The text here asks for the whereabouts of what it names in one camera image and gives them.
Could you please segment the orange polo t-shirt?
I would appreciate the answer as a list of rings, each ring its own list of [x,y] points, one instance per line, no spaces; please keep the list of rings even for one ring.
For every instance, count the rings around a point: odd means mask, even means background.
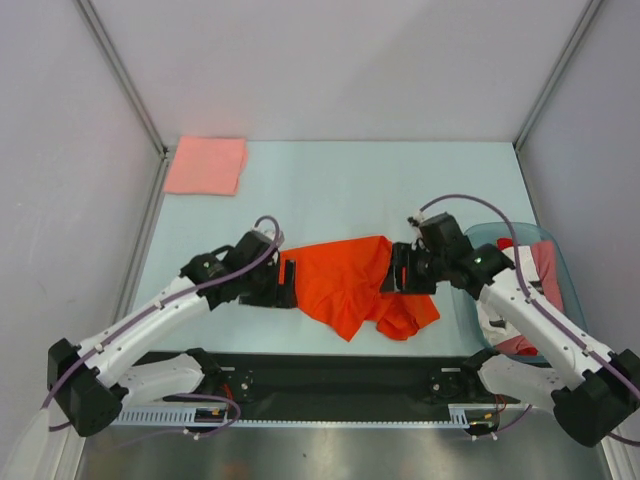
[[[392,242],[369,236],[285,250],[295,263],[297,308],[349,342],[369,321],[382,335],[406,341],[440,318],[428,295],[383,293]]]

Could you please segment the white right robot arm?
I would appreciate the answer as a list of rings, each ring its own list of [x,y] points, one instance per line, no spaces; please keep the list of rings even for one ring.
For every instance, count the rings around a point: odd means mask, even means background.
[[[521,270],[519,254],[472,245],[442,213],[408,218],[411,243],[392,246],[384,292],[433,295],[441,282],[466,292],[515,327],[547,362],[540,368],[484,352],[461,376],[463,393],[484,401],[498,393],[553,414],[574,441],[594,447],[639,409],[639,357],[616,353],[552,305]]]

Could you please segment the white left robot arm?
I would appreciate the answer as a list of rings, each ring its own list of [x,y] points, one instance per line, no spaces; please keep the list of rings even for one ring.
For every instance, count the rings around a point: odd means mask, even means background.
[[[81,437],[108,427],[124,407],[155,400],[212,399],[223,384],[214,357],[201,348],[165,361],[140,359],[186,321],[224,303],[261,294],[279,276],[280,229],[246,232],[239,242],[193,257],[147,304],[77,344],[48,351],[46,405],[56,403]]]

